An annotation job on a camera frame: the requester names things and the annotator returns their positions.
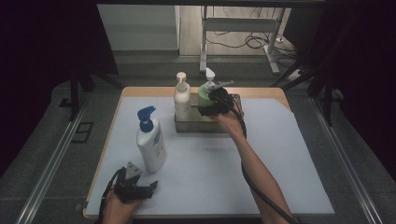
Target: white pump cap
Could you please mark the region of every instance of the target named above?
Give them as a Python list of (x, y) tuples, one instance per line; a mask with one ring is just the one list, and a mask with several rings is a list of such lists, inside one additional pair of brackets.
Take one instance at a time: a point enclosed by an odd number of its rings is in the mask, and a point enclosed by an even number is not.
[(176, 80), (178, 83), (182, 83), (184, 81), (186, 81), (187, 79), (187, 75), (184, 72), (179, 72), (176, 75)]
[(187, 79), (187, 75), (184, 72), (179, 72), (176, 74), (177, 91), (185, 92), (187, 90), (186, 79)]
[(215, 73), (212, 70), (210, 70), (210, 68), (208, 67), (206, 68), (206, 79), (207, 82), (205, 86), (207, 89), (215, 86), (215, 83), (212, 81), (213, 79), (215, 79)]

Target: pump bottle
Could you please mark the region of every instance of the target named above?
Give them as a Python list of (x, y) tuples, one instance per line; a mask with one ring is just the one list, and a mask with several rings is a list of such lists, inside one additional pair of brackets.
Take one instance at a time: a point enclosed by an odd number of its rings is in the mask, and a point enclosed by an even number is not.
[(160, 122), (157, 119), (150, 119), (150, 114), (154, 110), (154, 106), (148, 106), (137, 112), (140, 128), (137, 131), (136, 143), (149, 173), (160, 170), (166, 159)]
[(190, 117), (190, 85), (186, 82), (187, 75), (177, 73), (177, 85), (175, 86), (175, 117), (176, 121), (188, 121)]
[(210, 68), (206, 68), (206, 79), (207, 82), (201, 85), (198, 89), (198, 105), (199, 106), (209, 106), (212, 105), (211, 100), (209, 99), (208, 94), (214, 90), (216, 86), (213, 82), (215, 78), (215, 73), (210, 70)]

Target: small white bottle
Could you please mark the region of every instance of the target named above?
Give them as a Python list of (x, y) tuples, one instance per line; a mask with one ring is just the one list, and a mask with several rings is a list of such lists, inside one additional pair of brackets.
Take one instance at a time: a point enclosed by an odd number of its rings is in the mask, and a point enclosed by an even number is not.
[(177, 85), (175, 86), (175, 116), (176, 121), (188, 121), (190, 118), (190, 96), (191, 87), (186, 82), (187, 76), (183, 72), (176, 75)]
[(136, 143), (149, 173), (160, 170), (166, 159), (160, 122), (157, 119), (150, 119), (150, 114), (154, 110), (154, 106), (148, 106), (137, 112), (140, 128), (137, 131)]

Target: hand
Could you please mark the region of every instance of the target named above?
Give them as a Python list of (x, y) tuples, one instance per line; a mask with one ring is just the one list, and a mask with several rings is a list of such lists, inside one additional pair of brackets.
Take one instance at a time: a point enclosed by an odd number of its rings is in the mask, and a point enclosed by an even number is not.
[(142, 202), (133, 200), (131, 203), (123, 203), (112, 189), (106, 197), (103, 224), (125, 224)]
[[(244, 117), (244, 112), (240, 111), (236, 104), (233, 104), (233, 108), (238, 111), (242, 117)], [(210, 118), (214, 121), (217, 121), (221, 125), (221, 128), (231, 137), (234, 137), (236, 134), (243, 134), (242, 126), (233, 111), (230, 111), (224, 115), (220, 114), (216, 116), (210, 116)]]

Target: white paper sheet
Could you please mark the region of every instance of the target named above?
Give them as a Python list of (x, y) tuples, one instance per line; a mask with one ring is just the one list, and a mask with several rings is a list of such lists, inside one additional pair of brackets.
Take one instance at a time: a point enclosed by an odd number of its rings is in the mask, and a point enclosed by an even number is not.
[[(168, 153), (163, 168), (148, 174), (136, 145), (137, 111), (157, 107)], [(293, 214), (333, 214), (294, 115), (274, 99), (242, 99), (247, 140), (281, 187)], [(158, 180), (151, 199), (135, 211), (142, 216), (258, 215), (241, 172), (240, 157), (227, 134), (176, 133), (170, 97), (124, 97), (86, 210), (98, 215), (106, 184), (131, 161), (141, 168), (138, 185)]]

